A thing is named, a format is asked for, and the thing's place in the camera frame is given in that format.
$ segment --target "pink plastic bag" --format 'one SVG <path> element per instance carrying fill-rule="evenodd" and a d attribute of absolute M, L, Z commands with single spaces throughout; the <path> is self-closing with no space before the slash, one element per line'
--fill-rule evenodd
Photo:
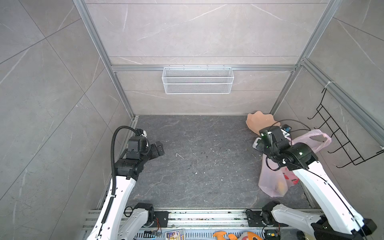
<path fill-rule="evenodd" d="M 326 140 L 324 142 L 319 142 L 310 138 L 314 136 L 323 136 Z M 316 153 L 322 148 L 328 146 L 331 141 L 332 139 L 326 133 L 315 129 L 295 138 L 292 140 L 292 144 L 298 142 L 305 143 L 312 149 L 313 152 Z M 263 154 L 259 187 L 263 192 L 271 197 L 282 197 L 286 194 L 288 188 L 298 183 L 299 179 L 292 171 L 289 171 L 287 167 L 282 167 L 278 171 L 272 171 L 265 163 L 266 158 L 266 155 Z M 271 159 L 268 159 L 268 166 L 272 169 L 278 168 L 278 164 L 273 162 Z"/>

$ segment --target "black wheel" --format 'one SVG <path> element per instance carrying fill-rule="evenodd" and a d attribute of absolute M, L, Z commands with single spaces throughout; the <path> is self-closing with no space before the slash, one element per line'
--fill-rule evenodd
<path fill-rule="evenodd" d="M 302 231 L 297 231 L 296 232 L 296 237 L 297 237 L 298 240 L 305 240 L 305 234 Z"/>

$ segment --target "aluminum rail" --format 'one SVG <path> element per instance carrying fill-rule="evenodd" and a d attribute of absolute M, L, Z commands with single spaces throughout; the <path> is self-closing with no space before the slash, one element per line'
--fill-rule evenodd
<path fill-rule="evenodd" d="M 329 22 L 331 21 L 333 15 L 335 15 L 337 9 L 341 5 L 341 2 L 343 0 L 330 0 L 328 2 L 327 7 L 325 8 L 325 11 L 323 15 L 320 18 L 320 21 L 318 22 L 313 34 L 311 35 L 307 45 L 305 46 L 303 52 L 301 53 L 298 62 L 296 63 L 296 70 L 291 73 L 291 75 L 288 77 L 286 83 L 284 84 L 282 90 L 280 91 L 279 96 L 277 97 L 275 103 L 273 104 L 270 114 L 274 115 L 277 111 L 277 109 L 280 107 L 280 104 L 283 102 L 285 96 L 287 95 L 289 89 L 291 88 L 293 82 L 295 81 L 297 75 L 299 74 L 300 70 L 302 69 L 302 61 L 304 58 L 308 58 L 309 55 L 312 53 L 314 47 L 316 46 L 317 42 L 319 41 L 320 37 L 323 35 L 325 29 L 327 28 Z"/>
<path fill-rule="evenodd" d="M 168 226 L 163 228 L 187 228 L 187 229 L 260 229 L 262 227 L 249 227 L 248 218 L 245 214 L 247 209 L 163 209 L 157 208 L 156 211 L 167 211 Z M 261 211 L 261 209 L 251 209 L 253 211 Z M 297 209 L 307 213 L 322 213 L 321 209 Z M 92 230 L 99 215 L 100 210 L 90 210 L 86 216 L 83 230 Z M 123 216 L 121 225 L 128 218 Z M 142 228 L 145 230 L 153 230 L 157 228 Z"/>
<path fill-rule="evenodd" d="M 295 65 L 271 64 L 271 65 L 113 65 L 113 71 L 163 71 L 166 67 L 186 67 L 186 68 L 211 68 L 211 67 L 231 67 L 233 71 L 294 71 Z"/>
<path fill-rule="evenodd" d="M 128 115 L 129 115 L 129 117 L 131 119 L 133 119 L 134 118 L 133 110 L 129 104 L 127 96 L 125 95 L 124 89 L 121 86 L 121 83 L 116 76 L 116 73 L 111 68 L 111 62 L 110 62 L 109 57 L 107 55 L 107 52 L 103 46 L 103 43 L 101 42 L 101 39 L 97 33 L 96 27 L 93 24 L 93 21 L 91 19 L 91 16 L 88 12 L 88 9 L 87 9 L 87 6 L 86 6 L 84 0 L 73 0 L 73 2 L 75 4 L 77 10 L 79 11 L 80 17 L 83 20 L 85 27 L 88 30 L 89 36 L 91 37 L 92 42 L 95 45 L 96 50 L 99 53 L 99 56 L 104 63 L 104 66 L 108 72 L 108 75 L 112 79 L 112 82 L 113 82 L 113 84 L 114 84 L 114 86 L 115 86 L 115 88 L 116 88 L 116 90 L 117 90 L 117 92 L 121 98 L 121 101 L 124 104 L 124 107 L 125 107 Z"/>

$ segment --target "white wire basket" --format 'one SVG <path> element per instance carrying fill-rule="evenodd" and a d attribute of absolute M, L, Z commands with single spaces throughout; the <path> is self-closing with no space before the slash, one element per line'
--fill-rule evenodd
<path fill-rule="evenodd" d="M 166 94 L 230 93 L 233 71 L 225 66 L 165 67 L 162 80 Z"/>

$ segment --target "cable tie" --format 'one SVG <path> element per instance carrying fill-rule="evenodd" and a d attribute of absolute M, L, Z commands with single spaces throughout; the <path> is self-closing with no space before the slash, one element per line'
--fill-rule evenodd
<path fill-rule="evenodd" d="M 336 83 L 336 82 L 328 81 L 327 84 L 325 84 L 324 88 L 327 88 L 328 84 L 330 84 L 330 83 Z"/>

